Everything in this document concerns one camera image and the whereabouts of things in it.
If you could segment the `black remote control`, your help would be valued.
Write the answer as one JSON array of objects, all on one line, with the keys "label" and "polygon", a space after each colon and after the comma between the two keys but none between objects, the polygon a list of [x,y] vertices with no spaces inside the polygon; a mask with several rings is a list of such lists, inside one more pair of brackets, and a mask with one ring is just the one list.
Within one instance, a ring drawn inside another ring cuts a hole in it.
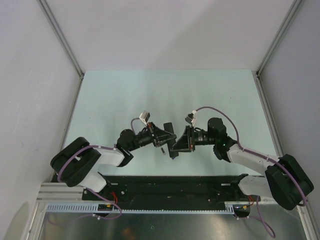
[{"label": "black remote control", "polygon": [[[163,128],[165,131],[174,134],[174,128],[171,122],[167,122],[163,124]],[[167,149],[168,149],[168,153],[169,153],[169,157],[174,160],[175,158],[177,158],[179,156],[179,153],[177,151],[172,151],[171,148],[172,146],[176,143],[176,139],[170,139],[167,142]]]}]

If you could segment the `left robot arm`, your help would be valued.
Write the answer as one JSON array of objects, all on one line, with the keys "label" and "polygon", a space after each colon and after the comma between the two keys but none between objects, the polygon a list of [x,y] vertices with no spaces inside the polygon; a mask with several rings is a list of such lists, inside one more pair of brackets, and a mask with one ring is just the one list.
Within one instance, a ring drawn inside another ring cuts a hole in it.
[{"label": "left robot arm", "polygon": [[170,145],[177,136],[169,128],[161,129],[153,122],[138,133],[124,129],[114,147],[92,145],[84,137],[78,137],[55,155],[50,166],[57,174],[57,181],[68,187],[77,185],[93,191],[100,200],[110,196],[107,179],[94,168],[99,165],[122,168],[134,158],[132,151],[152,144],[155,148]]}]

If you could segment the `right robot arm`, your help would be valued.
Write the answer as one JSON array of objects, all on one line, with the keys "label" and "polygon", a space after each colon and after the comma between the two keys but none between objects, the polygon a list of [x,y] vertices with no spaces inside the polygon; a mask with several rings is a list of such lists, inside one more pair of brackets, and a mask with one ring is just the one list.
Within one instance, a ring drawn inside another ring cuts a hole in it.
[{"label": "right robot arm", "polygon": [[207,122],[207,130],[185,127],[184,133],[173,146],[173,152],[193,152],[196,146],[213,146],[213,153],[219,160],[245,166],[259,176],[245,175],[230,188],[231,196],[242,201],[249,195],[273,199],[286,210],[306,204],[307,196],[314,185],[290,154],[283,156],[265,155],[252,149],[241,147],[227,134],[221,118],[212,117]]}]

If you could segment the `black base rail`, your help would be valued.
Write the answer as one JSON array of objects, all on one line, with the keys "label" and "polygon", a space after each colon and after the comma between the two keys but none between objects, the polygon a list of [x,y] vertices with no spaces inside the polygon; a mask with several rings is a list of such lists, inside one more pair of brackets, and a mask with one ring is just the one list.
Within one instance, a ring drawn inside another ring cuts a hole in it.
[{"label": "black base rail", "polygon": [[115,202],[123,211],[217,211],[227,202],[247,204],[237,182],[247,174],[221,176],[108,176],[107,188],[94,194],[82,190],[82,200]]}]

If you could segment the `right aluminium frame post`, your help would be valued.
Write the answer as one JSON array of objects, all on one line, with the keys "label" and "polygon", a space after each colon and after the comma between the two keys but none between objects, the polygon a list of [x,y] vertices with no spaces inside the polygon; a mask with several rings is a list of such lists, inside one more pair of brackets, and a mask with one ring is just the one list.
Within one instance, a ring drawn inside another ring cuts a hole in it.
[{"label": "right aluminium frame post", "polygon": [[290,26],[294,22],[296,16],[298,15],[300,9],[302,8],[305,0],[294,0],[286,13],[279,29],[276,32],[275,37],[273,38],[271,45],[269,46],[267,52],[265,53],[261,63],[259,64],[257,70],[255,71],[257,77],[259,78],[263,71],[265,70],[266,66],[272,59],[273,55],[275,54],[277,48],[280,46],[283,38],[285,37],[286,33],[288,32]]}]

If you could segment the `aluminium frame post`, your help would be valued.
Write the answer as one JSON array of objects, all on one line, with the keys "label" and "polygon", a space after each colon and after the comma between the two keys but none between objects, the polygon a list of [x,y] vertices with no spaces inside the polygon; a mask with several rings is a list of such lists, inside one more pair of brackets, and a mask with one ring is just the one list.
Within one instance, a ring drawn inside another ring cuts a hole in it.
[{"label": "aluminium frame post", "polygon": [[302,8],[305,0],[294,0],[286,13],[279,29],[276,32],[275,37],[273,38],[271,45],[269,46],[267,52],[265,53],[261,63],[259,64],[257,70],[255,71],[257,77],[259,78],[263,71],[265,70],[266,66],[272,59],[273,55],[275,54],[277,48],[280,46],[283,38],[285,37],[286,33],[288,32],[290,26],[294,22],[296,16],[298,15],[300,9]]},{"label": "aluminium frame post", "polygon": [[84,72],[74,54],[72,51],[72,48],[70,47],[49,3],[47,0],[37,0],[36,1],[42,10],[45,18],[47,19],[50,27],[52,28],[56,38],[58,39],[63,51],[65,52],[68,60],[70,61],[71,65],[73,66],[76,74],[78,75],[79,79],[82,80],[84,78]]}]

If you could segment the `left aluminium frame post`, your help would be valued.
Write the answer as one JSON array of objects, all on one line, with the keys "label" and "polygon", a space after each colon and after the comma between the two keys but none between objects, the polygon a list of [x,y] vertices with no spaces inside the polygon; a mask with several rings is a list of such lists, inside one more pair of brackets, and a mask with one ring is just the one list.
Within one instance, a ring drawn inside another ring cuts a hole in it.
[{"label": "left aluminium frame post", "polygon": [[63,51],[65,52],[68,60],[70,61],[71,65],[73,66],[76,74],[78,75],[79,79],[82,80],[84,78],[84,72],[74,54],[72,51],[72,48],[70,47],[49,3],[47,0],[37,0],[36,1],[42,10],[45,18],[47,19],[50,27],[52,28],[56,38],[58,39]]}]

